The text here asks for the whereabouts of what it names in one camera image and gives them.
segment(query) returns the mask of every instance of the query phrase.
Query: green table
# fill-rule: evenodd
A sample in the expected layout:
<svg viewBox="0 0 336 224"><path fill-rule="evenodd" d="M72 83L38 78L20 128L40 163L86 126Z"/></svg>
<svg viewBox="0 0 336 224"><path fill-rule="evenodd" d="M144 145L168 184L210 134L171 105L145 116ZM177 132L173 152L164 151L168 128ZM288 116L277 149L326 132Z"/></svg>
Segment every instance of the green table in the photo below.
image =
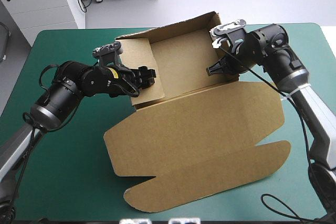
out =
<svg viewBox="0 0 336 224"><path fill-rule="evenodd" d="M247 26L247 30L257 27L260 26ZM292 48L311 72L313 88L331 110L336 111L336 60L320 27L316 24L286 24L284 27ZM20 128L22 112L29 111L42 94L38 77L44 66L67 60L93 64L91 52L94 48L112 42L118 35L141 30L51 30L40 33L0 118L0 143ZM266 76L260 67L254 69ZM49 84L51 77L51 73L47 73L44 82ZM241 80L257 81L249 73L242 75ZM168 220L197 216L203 220L285 220L262 206L259 199L262 193L280 197L299 215L320 217L324 210L307 178L299 119L288 102L283 102L283 107L284 126L261 142L289 140L292 143L290 156L279 171L249 185L165 212L148 214L133 209L123 200L127 188L147 178L117 177L103 141L106 130L134 112L129 98L111 99L103 94L85 98L71 123L46 135L33 152L16 201L17 219Z"/></svg>

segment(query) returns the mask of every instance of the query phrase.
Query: white desk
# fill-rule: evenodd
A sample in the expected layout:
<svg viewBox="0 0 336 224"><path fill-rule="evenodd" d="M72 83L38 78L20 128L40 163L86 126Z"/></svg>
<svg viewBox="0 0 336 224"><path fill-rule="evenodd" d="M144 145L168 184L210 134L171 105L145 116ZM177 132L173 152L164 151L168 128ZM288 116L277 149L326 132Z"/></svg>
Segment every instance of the white desk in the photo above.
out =
<svg viewBox="0 0 336 224"><path fill-rule="evenodd" d="M1 0L30 45L40 31L85 28L77 0Z"/></svg>

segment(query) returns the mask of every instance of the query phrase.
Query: cardboard box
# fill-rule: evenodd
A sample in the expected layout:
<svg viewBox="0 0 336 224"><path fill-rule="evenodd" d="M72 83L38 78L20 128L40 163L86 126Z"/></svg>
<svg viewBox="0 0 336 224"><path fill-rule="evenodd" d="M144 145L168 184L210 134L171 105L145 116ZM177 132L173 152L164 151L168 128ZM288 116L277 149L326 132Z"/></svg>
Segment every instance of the cardboard box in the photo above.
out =
<svg viewBox="0 0 336 224"><path fill-rule="evenodd" d="M132 98L137 111L104 135L117 175L155 176L124 193L136 209L163 211L262 179L289 155L287 141L255 146L284 122L277 93L207 75L222 56L209 35L220 23L211 12L117 38L125 65L157 73L155 85Z"/></svg>

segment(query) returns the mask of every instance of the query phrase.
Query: white floor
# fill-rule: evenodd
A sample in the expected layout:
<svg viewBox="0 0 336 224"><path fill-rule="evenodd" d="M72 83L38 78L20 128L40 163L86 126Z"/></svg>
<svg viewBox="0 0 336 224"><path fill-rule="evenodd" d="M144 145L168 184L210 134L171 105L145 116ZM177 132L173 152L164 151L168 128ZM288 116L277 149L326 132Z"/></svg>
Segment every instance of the white floor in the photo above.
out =
<svg viewBox="0 0 336 224"><path fill-rule="evenodd" d="M87 28L156 27L215 10L222 22L237 18L249 24L313 22L323 26L336 54L335 0L103 0L93 3L86 16ZM7 60L0 63L0 114L15 84L29 46L0 4L0 22L13 30Z"/></svg>

